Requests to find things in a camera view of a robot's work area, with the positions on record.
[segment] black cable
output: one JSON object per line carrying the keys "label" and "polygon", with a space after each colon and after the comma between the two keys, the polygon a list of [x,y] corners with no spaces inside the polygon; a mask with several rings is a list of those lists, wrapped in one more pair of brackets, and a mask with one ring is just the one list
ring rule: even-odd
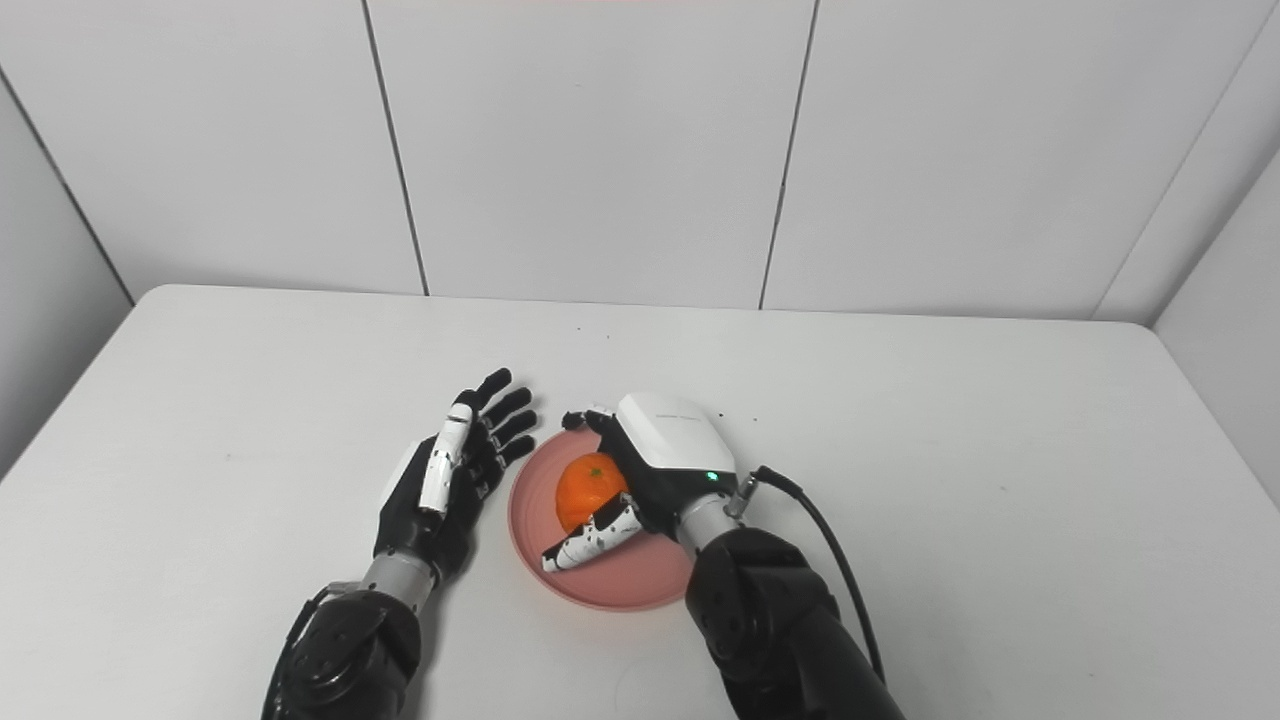
{"label": "black cable", "polygon": [[320,588],[320,592],[315,597],[302,605],[297,619],[293,620],[293,626],[289,628],[289,634],[284,638],[280,657],[275,661],[275,670],[271,673],[271,684],[266,689],[266,700],[262,701],[262,720],[279,717],[280,707],[278,701],[280,698],[280,676],[284,674],[284,661],[289,657],[289,651],[293,650],[293,646],[298,643],[298,638],[302,637],[302,630],[311,621],[311,616],[316,614],[316,609],[320,607],[320,603],[328,596],[329,587]]}
{"label": "black cable", "polygon": [[795,483],[791,478],[768,468],[760,465],[760,469],[755,471],[755,478],[762,483],[771,484],[780,491],[790,495],[800,503],[813,521],[818,525],[822,532],[822,537],[831,546],[831,553],[836,556],[836,565],[840,568],[840,574],[845,578],[845,585],[849,587],[849,594],[854,600],[854,611],[858,612],[858,624],[863,630],[863,639],[867,642],[867,659],[872,664],[872,670],[876,671],[876,676],[884,683],[884,664],[881,661],[879,656],[879,643],[876,642],[876,633],[872,630],[872,616],[867,612],[867,602],[863,601],[863,593],[858,589],[858,580],[854,579],[854,570],[849,566],[849,559],[845,557],[844,548],[840,547],[840,541],[836,539],[836,533],[831,530],[831,525],[827,524],[827,519],[822,516],[818,506],[809,500],[809,496],[804,493],[804,489]]}

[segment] wall seam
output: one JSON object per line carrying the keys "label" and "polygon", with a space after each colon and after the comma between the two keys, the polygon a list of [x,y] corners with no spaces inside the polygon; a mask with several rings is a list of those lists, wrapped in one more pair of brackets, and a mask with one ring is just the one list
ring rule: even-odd
{"label": "wall seam", "polygon": [[778,224],[782,222],[782,202],[787,196],[787,173],[791,170],[791,150],[796,143],[796,126],[800,124],[800,101],[804,99],[804,81],[809,74],[809,56],[813,54],[813,36],[818,28],[818,8],[822,0],[813,0],[813,14],[809,17],[809,37],[804,45],[804,60],[800,63],[800,85],[796,86],[796,105],[791,113],[791,132],[787,136],[787,154],[782,160],[782,182],[778,184],[778,204],[773,209],[773,228],[769,232],[769,252],[764,256],[764,278],[760,282],[760,301],[756,310],[764,310],[764,293],[769,287],[769,269],[773,268],[773,246],[778,241]]}
{"label": "wall seam", "polygon": [[378,37],[374,35],[374,19],[369,12],[369,0],[360,0],[360,8],[365,14],[365,29],[369,33],[369,53],[374,59],[374,74],[378,77],[378,94],[383,99],[383,115],[387,118],[387,135],[392,141],[392,155],[396,158],[396,176],[401,183],[401,197],[404,201],[404,218],[408,220],[408,237],[413,243],[413,260],[417,261],[417,277],[422,282],[422,295],[430,296],[431,291],[426,284],[426,268],[422,264],[422,246],[417,240],[417,222],[413,219],[413,202],[408,195],[408,181],[404,179],[404,163],[401,160],[399,140],[396,137],[396,120],[392,119],[392,104],[387,96],[387,78],[383,76],[383,60],[378,53]]}
{"label": "wall seam", "polygon": [[76,193],[72,192],[70,186],[67,184],[67,178],[63,176],[61,168],[59,168],[58,161],[54,160],[54,154],[49,151],[49,146],[45,145],[45,138],[40,136],[40,131],[36,129],[36,123],[31,119],[31,113],[28,113],[27,108],[22,104],[22,99],[18,97],[18,90],[14,88],[12,82],[9,82],[9,76],[5,74],[3,67],[0,67],[0,85],[4,86],[9,97],[13,99],[13,104],[18,108],[18,114],[22,115],[23,122],[27,123],[27,129],[31,131],[32,137],[36,138],[36,145],[45,155],[45,161],[49,163],[49,168],[54,170],[54,177],[58,178],[58,183],[63,186],[63,193],[67,195],[67,200],[72,204],[76,217],[79,218],[81,224],[84,225],[84,231],[88,233],[90,241],[97,250],[97,254],[106,265],[106,269],[111,273],[111,278],[115,279],[115,284],[119,286],[120,292],[124,293],[124,299],[129,302],[129,306],[137,306],[137,302],[133,300],[133,293],[129,292],[129,287],[124,284],[124,278],[120,277],[120,272],[115,268],[115,263],[106,252],[106,247],[102,246],[102,240],[97,237],[97,232],[93,229],[92,223],[88,222],[88,217],[84,215],[84,209],[81,208],[79,200],[76,200]]}
{"label": "wall seam", "polygon": [[[1156,218],[1156,214],[1160,211],[1160,208],[1165,204],[1165,199],[1169,196],[1169,191],[1174,187],[1174,182],[1178,181],[1178,176],[1181,174],[1183,168],[1187,165],[1188,158],[1192,156],[1192,152],[1196,150],[1196,146],[1199,143],[1201,137],[1204,135],[1204,128],[1207,128],[1210,126],[1210,123],[1213,122],[1213,117],[1217,115],[1217,109],[1219,109],[1219,106],[1221,106],[1222,99],[1226,97],[1226,94],[1231,90],[1231,86],[1235,85],[1235,78],[1236,78],[1236,76],[1239,76],[1240,68],[1244,67],[1244,63],[1249,59],[1249,55],[1253,54],[1253,47],[1258,44],[1258,38],[1262,37],[1262,31],[1266,29],[1267,24],[1271,22],[1271,17],[1275,14],[1276,6],[1280,6],[1280,0],[1275,0],[1271,4],[1271,9],[1267,10],[1267,14],[1262,18],[1262,22],[1258,23],[1258,28],[1253,32],[1253,37],[1249,40],[1249,45],[1244,49],[1244,53],[1240,55],[1240,59],[1235,63],[1235,67],[1231,69],[1231,74],[1226,78],[1226,82],[1222,85],[1221,92],[1219,92],[1217,97],[1213,100],[1213,105],[1210,108],[1208,113],[1204,115],[1204,122],[1201,123],[1201,127],[1196,131],[1196,136],[1192,137],[1192,141],[1187,145],[1187,151],[1183,152],[1181,159],[1178,161],[1178,167],[1174,168],[1174,172],[1169,176],[1169,182],[1166,182],[1164,190],[1160,191],[1160,197],[1156,200],[1155,205],[1151,208],[1151,213],[1147,214],[1147,219],[1142,223],[1142,228],[1138,231],[1138,234],[1134,236],[1133,243],[1129,245],[1129,251],[1125,252],[1124,259],[1116,265],[1115,273],[1111,274],[1111,279],[1107,282],[1106,287],[1102,288],[1102,293],[1098,296],[1098,301],[1093,306],[1093,311],[1089,313],[1089,319],[1091,320],[1096,320],[1097,319],[1098,311],[1102,309],[1102,304],[1106,301],[1107,295],[1111,293],[1111,288],[1115,287],[1116,279],[1120,278],[1120,273],[1124,272],[1125,265],[1128,265],[1129,260],[1133,259],[1134,251],[1138,249],[1138,246],[1143,241],[1143,237],[1147,234],[1147,228],[1151,225],[1151,222]],[[1204,243],[1206,246],[1201,250],[1201,252],[1192,261],[1190,268],[1194,268],[1196,263],[1199,261],[1199,258],[1202,258],[1204,255],[1204,251],[1208,250],[1208,246],[1212,245],[1212,243],[1213,243],[1213,240],[1210,240],[1207,243]],[[1190,268],[1185,269],[1184,275],[1183,275],[1184,281],[1185,281],[1185,277],[1190,274]],[[1164,311],[1164,307],[1161,307],[1157,313],[1155,313],[1152,315],[1152,318],[1149,318],[1147,320],[1146,327],[1153,325],[1155,322],[1156,322],[1156,318],[1158,318],[1160,313],[1162,313],[1162,311]]]}

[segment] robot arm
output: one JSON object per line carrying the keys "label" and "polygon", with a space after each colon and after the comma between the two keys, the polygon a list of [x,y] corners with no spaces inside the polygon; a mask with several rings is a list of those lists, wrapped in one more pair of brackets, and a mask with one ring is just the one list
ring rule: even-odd
{"label": "robot arm", "polygon": [[532,451],[529,389],[508,393],[511,372],[463,391],[444,427],[407,454],[379,515],[374,560],[358,583],[334,583],[307,602],[271,678],[262,717],[393,720],[421,661],[417,614],[461,571],[483,500],[507,465]]}
{"label": "robot arm", "polygon": [[[585,424],[600,434],[600,451],[618,464],[628,492],[549,548],[545,570],[589,561],[639,529],[664,534],[694,559],[685,605],[739,717],[902,720],[884,687],[874,635],[844,552],[795,483],[763,466],[739,482],[710,420],[680,398],[634,393],[620,402],[616,415],[570,414],[563,424],[567,429]],[[804,555],[742,523],[758,482],[805,505],[832,542],[863,620],[870,661],[841,624],[835,598]]]}

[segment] pink plate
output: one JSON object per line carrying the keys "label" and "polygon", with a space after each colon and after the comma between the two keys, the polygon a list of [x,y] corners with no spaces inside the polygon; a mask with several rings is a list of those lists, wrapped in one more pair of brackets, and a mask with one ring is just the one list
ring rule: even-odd
{"label": "pink plate", "polygon": [[595,452],[600,436],[588,429],[544,442],[511,487],[507,524],[525,566],[556,594],[600,610],[649,610],[685,596],[692,564],[680,544],[644,533],[581,568],[543,571],[543,551],[563,539],[556,518],[556,486],[573,460]]}

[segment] orange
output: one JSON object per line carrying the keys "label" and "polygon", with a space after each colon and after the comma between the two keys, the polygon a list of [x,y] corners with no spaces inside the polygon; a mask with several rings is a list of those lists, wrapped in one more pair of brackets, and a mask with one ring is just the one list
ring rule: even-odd
{"label": "orange", "polygon": [[556,486],[556,516],[564,532],[585,523],[611,497],[626,492],[627,483],[613,459],[603,452],[584,455],[568,464]]}

